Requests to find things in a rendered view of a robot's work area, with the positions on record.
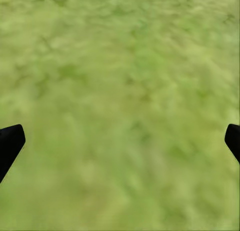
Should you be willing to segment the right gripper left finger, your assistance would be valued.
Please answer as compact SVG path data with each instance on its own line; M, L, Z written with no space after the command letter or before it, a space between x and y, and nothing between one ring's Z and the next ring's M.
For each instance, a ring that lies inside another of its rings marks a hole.
M26 143L21 124L0 129L0 183Z

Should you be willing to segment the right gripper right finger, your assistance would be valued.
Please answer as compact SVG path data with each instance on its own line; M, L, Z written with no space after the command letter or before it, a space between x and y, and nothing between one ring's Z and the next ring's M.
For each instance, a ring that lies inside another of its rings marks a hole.
M224 141L240 163L240 125L229 124Z

